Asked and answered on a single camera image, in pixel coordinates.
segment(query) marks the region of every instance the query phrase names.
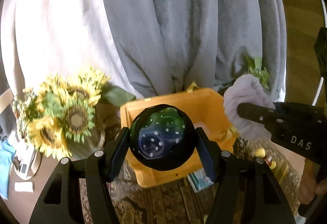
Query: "white towel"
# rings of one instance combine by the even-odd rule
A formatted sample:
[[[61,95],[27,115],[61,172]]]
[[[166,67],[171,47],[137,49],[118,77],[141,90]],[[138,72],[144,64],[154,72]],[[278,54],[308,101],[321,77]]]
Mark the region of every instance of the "white towel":
[[[258,106],[275,109],[271,98],[264,92],[259,79],[251,74],[239,77],[234,85],[224,94],[225,114],[229,121],[246,140],[269,140],[271,133],[261,123],[241,118],[237,114],[237,107],[241,103],[252,103]]]

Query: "bolt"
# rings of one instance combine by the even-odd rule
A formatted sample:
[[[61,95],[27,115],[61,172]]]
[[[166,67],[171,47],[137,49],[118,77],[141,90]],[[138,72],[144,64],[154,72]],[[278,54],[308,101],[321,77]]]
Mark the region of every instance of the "bolt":
[[[103,151],[102,151],[102,150],[98,150],[98,151],[94,152],[94,155],[95,155],[96,157],[100,157],[100,156],[103,155]]]
[[[229,151],[227,151],[227,150],[224,150],[224,151],[221,152],[221,155],[223,157],[225,157],[225,158],[228,158],[231,155],[231,153]]]
[[[263,164],[263,163],[264,163],[264,159],[263,159],[263,158],[257,158],[256,161],[257,161],[259,164]]]
[[[61,160],[60,160],[60,163],[61,164],[66,164],[66,163],[68,163],[69,162],[69,158],[62,158]]]

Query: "artificial sunflower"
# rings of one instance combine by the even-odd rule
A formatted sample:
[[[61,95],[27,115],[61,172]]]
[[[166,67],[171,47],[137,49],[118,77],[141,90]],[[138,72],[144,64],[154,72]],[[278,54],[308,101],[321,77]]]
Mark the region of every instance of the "artificial sunflower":
[[[63,82],[63,79],[58,74],[56,74],[54,77],[47,77],[46,81],[39,85],[38,93],[41,97],[43,97],[46,92],[52,92],[59,95]]]
[[[55,118],[45,116],[34,119],[28,124],[29,140],[36,149],[44,153],[46,157],[52,155],[58,160],[71,156],[66,145],[63,129],[58,125]]]
[[[107,77],[101,70],[94,69],[92,66],[79,72],[78,78],[82,82],[91,83],[92,86],[95,86],[95,89],[99,90],[101,90],[103,85],[110,79],[110,77]]]
[[[64,87],[64,81],[58,74],[54,77],[47,77],[47,80],[39,86],[37,110],[45,112],[49,103],[60,103],[60,98],[65,96]]]
[[[86,100],[81,100],[76,95],[69,97],[63,111],[66,138],[74,138],[74,142],[84,143],[84,136],[91,136],[89,129],[95,126],[94,114],[95,109],[89,106]]]
[[[81,101],[86,100],[89,106],[95,106],[101,97],[101,90],[96,89],[92,83],[81,81],[78,77],[69,78],[68,82],[62,82],[62,87],[60,98],[63,103],[76,94]]]

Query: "wooden floor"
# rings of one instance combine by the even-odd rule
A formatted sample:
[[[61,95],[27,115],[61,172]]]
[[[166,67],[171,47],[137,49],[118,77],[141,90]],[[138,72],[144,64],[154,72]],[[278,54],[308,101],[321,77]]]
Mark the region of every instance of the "wooden floor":
[[[314,43],[324,26],[321,0],[283,0],[287,23],[286,101],[312,104],[320,81]],[[317,106],[323,107],[324,91]],[[304,159],[277,146],[302,175]]]

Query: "yellow bin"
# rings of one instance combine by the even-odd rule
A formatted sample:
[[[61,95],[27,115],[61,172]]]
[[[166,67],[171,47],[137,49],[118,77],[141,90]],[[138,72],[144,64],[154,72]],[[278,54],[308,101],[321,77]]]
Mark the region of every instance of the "yellow bin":
[[[134,118],[140,112],[158,104],[172,105],[184,111],[195,127],[204,129],[210,140],[216,141],[222,150],[233,152],[237,134],[232,132],[232,124],[224,113],[223,97],[210,88],[128,102],[120,108],[122,127],[130,128]],[[138,184],[142,187],[152,187],[174,181],[202,168],[196,150],[187,162],[170,171],[157,171],[144,166],[130,150],[126,159],[135,171]]]

